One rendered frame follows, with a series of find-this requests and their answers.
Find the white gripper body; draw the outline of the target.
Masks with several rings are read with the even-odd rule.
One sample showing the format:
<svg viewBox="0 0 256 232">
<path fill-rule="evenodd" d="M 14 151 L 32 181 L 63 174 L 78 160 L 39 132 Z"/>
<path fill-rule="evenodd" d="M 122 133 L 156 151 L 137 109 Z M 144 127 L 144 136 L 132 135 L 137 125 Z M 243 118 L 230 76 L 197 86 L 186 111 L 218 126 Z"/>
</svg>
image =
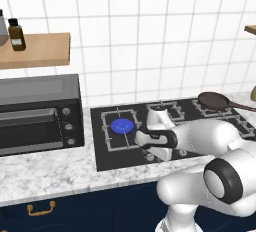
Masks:
<svg viewBox="0 0 256 232">
<path fill-rule="evenodd" d="M 173 150 L 170 148 L 151 147 L 149 152 L 158 157 L 161 161 L 168 162 L 172 159 Z"/>
</svg>

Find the short wooden wall shelf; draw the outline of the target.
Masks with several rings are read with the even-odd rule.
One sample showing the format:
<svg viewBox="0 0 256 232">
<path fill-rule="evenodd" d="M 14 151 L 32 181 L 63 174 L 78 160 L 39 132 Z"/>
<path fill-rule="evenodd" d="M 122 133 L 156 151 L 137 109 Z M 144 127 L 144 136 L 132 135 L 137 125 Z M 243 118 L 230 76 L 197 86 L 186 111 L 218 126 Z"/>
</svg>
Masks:
<svg viewBox="0 0 256 232">
<path fill-rule="evenodd" d="M 256 25 L 246 25 L 244 30 L 248 33 L 256 35 Z"/>
</svg>

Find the brown glass bottle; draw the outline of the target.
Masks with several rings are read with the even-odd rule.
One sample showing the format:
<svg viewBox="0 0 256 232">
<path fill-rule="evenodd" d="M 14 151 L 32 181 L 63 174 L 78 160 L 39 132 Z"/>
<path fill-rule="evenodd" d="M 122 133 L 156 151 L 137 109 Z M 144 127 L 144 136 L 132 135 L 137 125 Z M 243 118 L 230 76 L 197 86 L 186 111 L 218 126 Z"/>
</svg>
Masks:
<svg viewBox="0 0 256 232">
<path fill-rule="evenodd" d="M 8 23 L 8 32 L 13 50 L 24 51 L 26 49 L 26 43 L 22 27 L 18 24 L 18 20 L 16 18 L 10 18 Z"/>
</svg>

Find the black toaster oven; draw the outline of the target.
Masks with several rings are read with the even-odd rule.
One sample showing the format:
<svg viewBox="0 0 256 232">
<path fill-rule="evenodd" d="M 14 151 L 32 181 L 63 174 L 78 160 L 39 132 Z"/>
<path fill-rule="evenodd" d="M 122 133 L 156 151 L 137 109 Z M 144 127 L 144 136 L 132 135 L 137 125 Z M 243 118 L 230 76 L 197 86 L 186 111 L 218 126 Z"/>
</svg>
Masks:
<svg viewBox="0 0 256 232">
<path fill-rule="evenodd" d="M 71 113 L 64 115 L 63 108 Z M 66 130 L 65 124 L 73 125 Z M 73 146 L 68 139 L 74 139 Z M 0 79 L 0 157 L 85 143 L 79 76 Z"/>
</svg>

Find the black hob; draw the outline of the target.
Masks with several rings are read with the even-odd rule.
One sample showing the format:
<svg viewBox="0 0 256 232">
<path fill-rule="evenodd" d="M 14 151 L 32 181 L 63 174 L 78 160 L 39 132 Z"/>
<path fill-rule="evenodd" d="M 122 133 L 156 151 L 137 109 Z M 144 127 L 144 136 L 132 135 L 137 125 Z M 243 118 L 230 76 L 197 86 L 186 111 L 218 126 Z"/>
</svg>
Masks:
<svg viewBox="0 0 256 232">
<path fill-rule="evenodd" d="M 160 163 L 155 156 L 153 162 L 146 159 L 149 150 L 143 150 L 134 140 L 136 130 L 144 127 L 148 110 L 152 107 L 167 110 L 170 120 L 175 125 L 196 119 L 218 119 L 233 124 L 243 139 L 256 141 L 256 126 L 232 108 L 213 111 L 202 107 L 197 99 L 180 99 L 151 103 L 139 103 L 119 106 L 92 108 L 90 110 L 92 132 L 98 171 L 127 168 L 150 163 Z M 110 124 L 118 118 L 126 118 L 134 123 L 134 129 L 127 134 L 116 134 Z M 198 154 L 187 152 L 181 157 L 179 150 L 173 150 L 171 160 L 198 157 Z"/>
</svg>

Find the dark brown frying pan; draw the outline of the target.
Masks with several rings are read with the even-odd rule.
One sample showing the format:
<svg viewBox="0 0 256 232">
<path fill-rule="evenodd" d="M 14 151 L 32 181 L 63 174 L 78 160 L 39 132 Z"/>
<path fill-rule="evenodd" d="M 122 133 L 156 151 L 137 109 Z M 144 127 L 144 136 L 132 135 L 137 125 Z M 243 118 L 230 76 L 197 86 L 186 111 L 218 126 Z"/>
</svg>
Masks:
<svg viewBox="0 0 256 232">
<path fill-rule="evenodd" d="M 202 92 L 198 95 L 198 101 L 201 105 L 212 110 L 220 111 L 225 108 L 238 108 L 256 112 L 256 108 L 232 102 L 226 96 L 217 92 Z"/>
</svg>

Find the long wooden wall shelf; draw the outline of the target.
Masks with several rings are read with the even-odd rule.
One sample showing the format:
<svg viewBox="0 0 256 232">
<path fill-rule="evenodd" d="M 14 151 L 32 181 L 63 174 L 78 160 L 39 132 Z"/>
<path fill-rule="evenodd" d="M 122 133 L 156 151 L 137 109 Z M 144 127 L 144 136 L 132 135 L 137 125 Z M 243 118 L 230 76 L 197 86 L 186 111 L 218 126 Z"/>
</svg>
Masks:
<svg viewBox="0 0 256 232">
<path fill-rule="evenodd" d="M 14 51 L 10 40 L 0 46 L 0 69 L 70 64 L 69 33 L 25 34 L 24 38 L 24 51 Z"/>
</svg>

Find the navy blue drawer front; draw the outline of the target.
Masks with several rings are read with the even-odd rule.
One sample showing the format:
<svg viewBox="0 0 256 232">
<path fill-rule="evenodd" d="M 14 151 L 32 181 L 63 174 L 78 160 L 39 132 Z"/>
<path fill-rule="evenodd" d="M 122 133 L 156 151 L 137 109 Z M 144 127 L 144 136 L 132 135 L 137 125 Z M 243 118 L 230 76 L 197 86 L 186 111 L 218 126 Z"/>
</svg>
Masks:
<svg viewBox="0 0 256 232">
<path fill-rule="evenodd" d="M 0 232 L 155 232 L 168 206 L 154 182 L 0 208 Z"/>
</svg>

